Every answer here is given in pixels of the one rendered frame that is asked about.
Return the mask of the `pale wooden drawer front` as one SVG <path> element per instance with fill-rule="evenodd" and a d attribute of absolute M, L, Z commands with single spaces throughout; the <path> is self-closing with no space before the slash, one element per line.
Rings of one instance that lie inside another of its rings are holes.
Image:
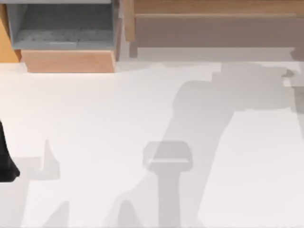
<path fill-rule="evenodd" d="M 30 73 L 113 73 L 112 50 L 22 50 Z"/>

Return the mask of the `open wooden shelf unit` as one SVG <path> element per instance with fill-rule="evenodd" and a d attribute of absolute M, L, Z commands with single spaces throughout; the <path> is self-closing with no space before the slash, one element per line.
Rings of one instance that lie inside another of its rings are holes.
<path fill-rule="evenodd" d="M 136 48 L 304 46 L 304 0 L 122 0 Z"/>

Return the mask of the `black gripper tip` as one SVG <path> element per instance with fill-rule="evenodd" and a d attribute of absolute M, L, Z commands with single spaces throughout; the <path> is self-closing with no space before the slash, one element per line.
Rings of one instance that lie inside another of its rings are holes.
<path fill-rule="evenodd" d="M 20 171 L 9 154 L 3 125 L 0 121 L 0 183 L 13 182 L 19 176 Z"/>

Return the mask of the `wooden cupboard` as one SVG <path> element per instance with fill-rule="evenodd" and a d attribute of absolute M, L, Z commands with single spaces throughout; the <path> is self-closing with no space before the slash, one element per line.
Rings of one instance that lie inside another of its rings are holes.
<path fill-rule="evenodd" d="M 18 63 L 21 51 L 11 46 L 8 15 L 5 4 L 0 4 L 0 63 Z"/>

